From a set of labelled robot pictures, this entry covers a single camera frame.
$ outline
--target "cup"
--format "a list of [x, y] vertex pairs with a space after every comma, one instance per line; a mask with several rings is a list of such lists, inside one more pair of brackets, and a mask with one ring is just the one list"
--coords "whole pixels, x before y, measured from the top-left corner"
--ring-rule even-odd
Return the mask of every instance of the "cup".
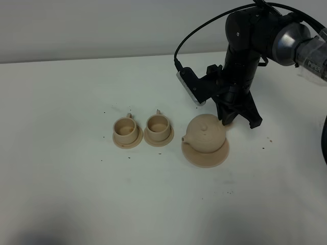
[[113, 141], [114, 143], [124, 149], [129, 149], [139, 144], [141, 130], [139, 130], [136, 122], [132, 119], [132, 114], [128, 113], [126, 117], [118, 119], [113, 125]]
[[168, 118], [157, 110], [156, 114], [147, 121], [144, 136], [146, 142], [152, 146], [164, 146], [172, 140], [173, 136], [174, 132]]

